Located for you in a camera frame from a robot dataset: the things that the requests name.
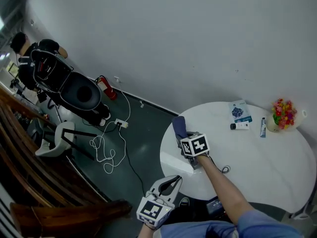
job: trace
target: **white chair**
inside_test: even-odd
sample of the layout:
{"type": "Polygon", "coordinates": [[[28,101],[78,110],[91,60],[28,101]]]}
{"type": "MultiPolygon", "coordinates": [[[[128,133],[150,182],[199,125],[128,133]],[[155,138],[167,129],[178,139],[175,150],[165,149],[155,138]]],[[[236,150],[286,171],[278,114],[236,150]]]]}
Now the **white chair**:
{"type": "Polygon", "coordinates": [[[44,131],[41,147],[35,152],[35,155],[40,157],[58,157],[64,151],[73,147],[88,158],[94,160],[95,158],[91,156],[91,154],[74,144],[75,134],[92,137],[97,136],[96,134],[76,131],[75,124],[72,121],[65,121],[57,126],[55,133],[44,131]],[[46,135],[54,135],[55,147],[53,149],[50,149],[51,142],[46,138],[46,135]]]}

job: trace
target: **floor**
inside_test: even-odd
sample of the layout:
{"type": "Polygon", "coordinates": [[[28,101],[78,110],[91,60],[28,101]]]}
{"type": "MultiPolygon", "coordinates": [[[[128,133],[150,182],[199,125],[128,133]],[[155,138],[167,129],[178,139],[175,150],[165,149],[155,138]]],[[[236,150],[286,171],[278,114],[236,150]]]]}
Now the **floor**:
{"type": "MultiPolygon", "coordinates": [[[[131,105],[131,117],[128,121],[129,127],[127,129],[121,129],[121,134],[126,140],[131,164],[141,177],[144,190],[147,191],[156,180],[164,177],[159,162],[159,149],[161,139],[171,123],[173,115],[147,104],[141,107],[141,103],[134,98],[128,97],[128,100],[131,105]]],[[[51,121],[59,124],[54,109],[48,110],[47,102],[48,100],[40,104],[41,109],[45,113],[50,114],[51,121]]],[[[121,93],[118,94],[118,98],[115,101],[111,101],[106,96],[103,96],[103,103],[110,108],[110,121],[114,121],[116,118],[125,120],[128,117],[128,103],[121,93]]],[[[76,130],[95,133],[97,135],[101,135],[102,133],[93,126],[85,125],[88,124],[86,121],[63,107],[59,108],[59,113],[63,121],[71,120],[75,122],[76,130]]],[[[110,124],[107,131],[113,128],[114,124],[110,124]]],[[[106,142],[105,154],[109,157],[110,149],[114,149],[116,152],[114,159],[115,164],[117,164],[124,156],[123,140],[119,137],[117,130],[106,133],[104,138],[106,142]]],[[[76,144],[96,156],[95,149],[90,146],[91,139],[90,137],[78,136],[76,144]]],[[[98,163],[96,160],[92,161],[76,151],[74,151],[74,156],[75,162],[82,172],[84,172],[107,197],[111,200],[123,198],[133,206],[129,218],[120,219],[105,226],[99,232],[98,237],[136,237],[142,223],[136,219],[135,212],[143,193],[139,179],[129,166],[128,158],[124,158],[122,163],[114,168],[112,174],[106,174],[102,163],[98,163]]],[[[101,146],[98,151],[98,159],[103,158],[103,146],[101,146]]],[[[109,165],[106,166],[106,170],[110,172],[111,168],[109,165]]],[[[176,205],[182,197],[182,194],[177,196],[175,201],[176,205]]],[[[191,199],[191,204],[195,205],[197,201],[198,200],[191,199]]],[[[310,237],[310,234],[316,229],[309,219],[305,221],[289,220],[288,214],[279,208],[256,203],[252,203],[252,205],[278,221],[295,226],[305,234],[305,237],[310,237]]]]}

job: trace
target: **round white table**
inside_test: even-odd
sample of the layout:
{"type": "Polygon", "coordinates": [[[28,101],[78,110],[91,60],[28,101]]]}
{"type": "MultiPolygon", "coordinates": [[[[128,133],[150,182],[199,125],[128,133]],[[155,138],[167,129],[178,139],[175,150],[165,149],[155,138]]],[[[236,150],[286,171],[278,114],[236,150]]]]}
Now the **round white table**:
{"type": "MultiPolygon", "coordinates": [[[[298,130],[260,137],[261,119],[268,112],[248,105],[252,116],[250,130],[230,130],[233,123],[227,102],[211,102],[181,114],[187,131],[205,133],[210,156],[219,169],[229,165],[225,174],[249,202],[273,205],[294,213],[310,197],[316,180],[316,160],[298,130]]],[[[181,156],[172,124],[160,147],[160,163],[165,176],[180,175],[180,192],[192,198],[209,200],[216,196],[203,168],[193,170],[181,156]]]]}

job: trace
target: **power strip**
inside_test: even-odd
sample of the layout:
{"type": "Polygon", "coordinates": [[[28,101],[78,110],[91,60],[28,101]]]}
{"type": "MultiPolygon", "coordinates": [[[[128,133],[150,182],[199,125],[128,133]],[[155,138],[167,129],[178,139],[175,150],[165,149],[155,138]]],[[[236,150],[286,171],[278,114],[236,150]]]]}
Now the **power strip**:
{"type": "Polygon", "coordinates": [[[115,121],[114,121],[114,123],[116,124],[116,125],[118,125],[118,123],[120,123],[121,125],[121,127],[122,128],[127,128],[128,126],[129,126],[129,123],[127,123],[126,121],[123,121],[123,120],[120,120],[120,119],[116,119],[115,121]]]}

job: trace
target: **shoe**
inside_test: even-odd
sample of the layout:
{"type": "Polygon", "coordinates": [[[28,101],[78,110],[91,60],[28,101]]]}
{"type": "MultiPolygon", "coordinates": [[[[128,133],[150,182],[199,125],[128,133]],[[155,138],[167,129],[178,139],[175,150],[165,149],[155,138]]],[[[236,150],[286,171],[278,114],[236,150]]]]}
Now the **shoe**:
{"type": "Polygon", "coordinates": [[[107,105],[105,105],[105,104],[103,104],[103,105],[106,107],[106,109],[108,109],[108,114],[109,114],[107,117],[104,117],[104,119],[109,120],[111,118],[110,109],[107,105]]]}
{"type": "Polygon", "coordinates": [[[183,197],[183,199],[179,202],[179,207],[189,206],[189,198],[187,196],[183,197]]]}
{"type": "Polygon", "coordinates": [[[101,122],[99,123],[99,126],[104,126],[106,124],[106,119],[101,119],[101,122]]]}

